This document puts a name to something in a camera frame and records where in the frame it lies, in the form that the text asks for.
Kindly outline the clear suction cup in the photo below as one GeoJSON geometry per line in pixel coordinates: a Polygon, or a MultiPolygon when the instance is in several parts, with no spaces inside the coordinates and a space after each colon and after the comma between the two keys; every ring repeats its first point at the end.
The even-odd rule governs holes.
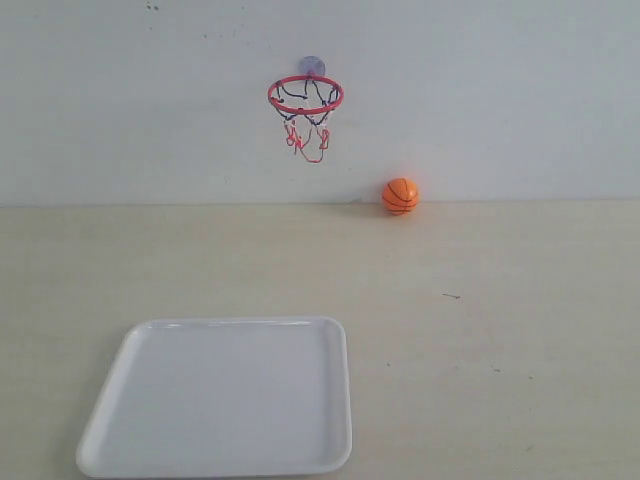
{"type": "Polygon", "coordinates": [[[325,62],[318,56],[305,56],[298,61],[298,74],[303,76],[324,77],[326,72],[325,62]]]}

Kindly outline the red mini basketball hoop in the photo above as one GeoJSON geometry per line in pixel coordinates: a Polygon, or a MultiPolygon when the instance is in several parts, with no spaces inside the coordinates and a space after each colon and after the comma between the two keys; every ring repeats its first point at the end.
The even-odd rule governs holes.
{"type": "Polygon", "coordinates": [[[286,145],[311,164],[324,159],[331,138],[329,121],[344,96],[339,83],[310,73],[284,77],[267,89],[267,100],[282,119],[286,145]]]}

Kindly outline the white plastic tray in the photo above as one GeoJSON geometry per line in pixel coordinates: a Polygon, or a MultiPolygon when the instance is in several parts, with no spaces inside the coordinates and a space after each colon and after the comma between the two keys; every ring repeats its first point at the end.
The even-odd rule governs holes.
{"type": "Polygon", "coordinates": [[[351,450],[339,322],[159,319],[124,337],[76,464],[94,479],[317,475],[351,450]]]}

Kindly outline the small orange basketball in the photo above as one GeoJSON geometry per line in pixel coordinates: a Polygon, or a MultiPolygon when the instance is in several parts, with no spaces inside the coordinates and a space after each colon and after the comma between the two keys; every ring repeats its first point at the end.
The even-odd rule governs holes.
{"type": "Polygon", "coordinates": [[[415,210],[420,202],[418,186],[404,177],[388,181],[381,193],[385,209],[391,215],[405,215],[415,210]]]}

